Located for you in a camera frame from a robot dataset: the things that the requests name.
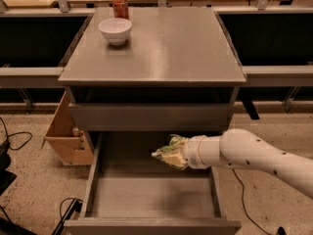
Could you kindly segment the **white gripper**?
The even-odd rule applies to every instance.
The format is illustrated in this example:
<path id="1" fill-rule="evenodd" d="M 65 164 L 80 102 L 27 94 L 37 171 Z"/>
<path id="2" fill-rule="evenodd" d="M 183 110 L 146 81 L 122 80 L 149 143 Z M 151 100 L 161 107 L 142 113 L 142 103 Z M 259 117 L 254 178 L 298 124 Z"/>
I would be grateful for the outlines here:
<path id="1" fill-rule="evenodd" d="M 183 155 L 181 153 L 165 153 L 161 157 L 166 164 L 178 169 L 185 169 L 187 166 L 192 169 L 206 169 L 200 155 L 201 141 L 204 138 L 204 135 L 190 138 L 184 145 Z"/>

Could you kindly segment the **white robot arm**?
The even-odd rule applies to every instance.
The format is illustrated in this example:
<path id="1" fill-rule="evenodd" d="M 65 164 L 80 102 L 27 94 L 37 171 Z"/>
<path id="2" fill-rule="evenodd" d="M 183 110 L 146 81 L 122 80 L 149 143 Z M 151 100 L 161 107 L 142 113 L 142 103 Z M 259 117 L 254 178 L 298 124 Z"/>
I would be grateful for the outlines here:
<path id="1" fill-rule="evenodd" d="M 180 169 L 223 166 L 260 170 L 313 198 L 312 160 L 279 150 L 243 129 L 211 137 L 173 135 L 169 145 L 159 148 L 155 156 Z"/>

